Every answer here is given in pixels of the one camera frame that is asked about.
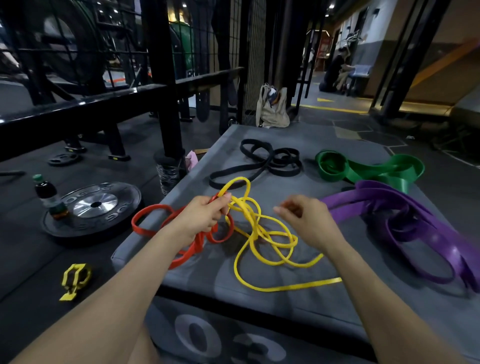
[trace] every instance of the forearm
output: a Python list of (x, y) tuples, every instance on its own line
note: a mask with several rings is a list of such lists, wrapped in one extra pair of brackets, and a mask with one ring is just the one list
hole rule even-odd
[(379, 363), (466, 363), (378, 278), (347, 242), (333, 244), (325, 253), (343, 279)]
[(12, 363), (126, 363), (145, 313), (177, 253), (162, 229), (112, 279), (45, 331)]

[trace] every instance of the black shirt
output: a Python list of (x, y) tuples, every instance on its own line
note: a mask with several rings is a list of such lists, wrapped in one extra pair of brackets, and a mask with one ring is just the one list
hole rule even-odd
[(333, 86), (334, 82), (338, 78), (338, 75), (340, 74), (343, 64), (345, 64), (343, 57), (340, 55), (336, 56), (325, 73), (324, 83), (326, 85)]

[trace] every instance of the red resistance band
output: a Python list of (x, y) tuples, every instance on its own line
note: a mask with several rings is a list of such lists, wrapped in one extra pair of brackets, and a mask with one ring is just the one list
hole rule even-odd
[[(216, 198), (217, 198), (217, 195), (213, 196), (210, 199), (209, 203), (212, 202), (213, 200), (215, 200)], [(169, 205), (150, 205), (150, 206), (147, 206), (147, 207), (141, 209), (139, 212), (137, 212), (135, 214), (135, 216), (132, 218), (133, 231), (136, 232), (139, 235), (147, 236), (149, 238), (152, 238), (157, 233), (157, 231), (147, 230), (147, 229), (143, 229), (143, 228), (139, 227), (137, 225), (137, 221), (139, 220), (139, 218), (141, 218), (144, 215), (148, 215), (149, 213), (151, 213), (154, 210), (159, 210), (159, 209), (160, 210), (167, 210), (168, 212), (170, 212), (170, 215), (169, 215), (169, 217), (167, 217), (165, 219), (165, 221), (160, 226), (160, 228), (162, 228), (165, 225), (167, 225), (169, 222), (171, 222), (174, 218), (176, 218), (180, 214), (180, 212), (183, 211), (184, 208), (185, 208), (185, 206), (181, 207), (181, 208), (179, 208), (178, 210), (175, 211)], [(223, 238), (221, 240), (215, 240), (213, 238), (212, 232), (217, 232), (218, 231), (218, 224), (215, 224), (212, 227), (212, 230), (210, 232), (200, 232), (200, 233), (198, 233), (195, 236), (195, 239), (193, 240), (193, 242), (190, 244), (190, 247), (188, 248), (187, 251), (185, 251), (185, 250), (180, 250), (179, 251), (179, 254), (181, 255), (181, 257), (177, 258), (177, 259), (174, 259), (172, 261), (172, 264), (170, 264), (169, 269), (173, 269), (173, 268), (176, 268), (178, 266), (181, 266), (183, 263), (185, 263), (187, 260), (189, 260), (192, 255), (197, 254), (197, 253), (201, 253), (202, 250), (204, 249), (204, 239), (205, 239), (205, 237), (208, 239), (209, 242), (211, 242), (213, 244), (223, 243), (224, 241), (229, 239), (230, 236), (232, 236), (232, 234), (233, 234), (234, 224), (233, 224), (232, 216), (230, 216), (230, 214), (227, 214), (227, 217), (230, 221), (230, 227), (228, 229), (228, 233), (225, 236), (225, 238)]]

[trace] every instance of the blue bench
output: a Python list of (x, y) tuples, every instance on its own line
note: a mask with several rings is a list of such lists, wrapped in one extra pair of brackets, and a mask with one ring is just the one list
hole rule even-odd
[(347, 88), (347, 96), (350, 96), (351, 90), (358, 79), (369, 79), (372, 66), (367, 64), (356, 64), (355, 69), (348, 75), (351, 78), (350, 85)]

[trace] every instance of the plastic bottle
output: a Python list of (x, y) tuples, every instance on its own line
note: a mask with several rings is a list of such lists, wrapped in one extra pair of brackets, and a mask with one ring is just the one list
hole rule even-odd
[(69, 212), (66, 205), (60, 199), (57, 189), (52, 182), (45, 181), (41, 174), (33, 176), (33, 180), (37, 182), (35, 185), (35, 192), (37, 196), (48, 209), (48, 212), (55, 220), (60, 220), (66, 217)]

